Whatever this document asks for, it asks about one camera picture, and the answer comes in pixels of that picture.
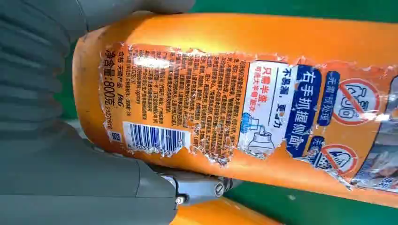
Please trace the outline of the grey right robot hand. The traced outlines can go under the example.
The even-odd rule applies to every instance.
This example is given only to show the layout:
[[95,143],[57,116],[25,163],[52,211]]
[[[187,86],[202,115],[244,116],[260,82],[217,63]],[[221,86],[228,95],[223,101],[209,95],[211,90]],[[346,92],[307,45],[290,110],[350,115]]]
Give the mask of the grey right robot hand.
[[0,222],[168,225],[179,185],[189,204],[241,182],[152,168],[100,151],[54,99],[71,44],[137,11],[178,14],[193,0],[3,0],[0,3]]

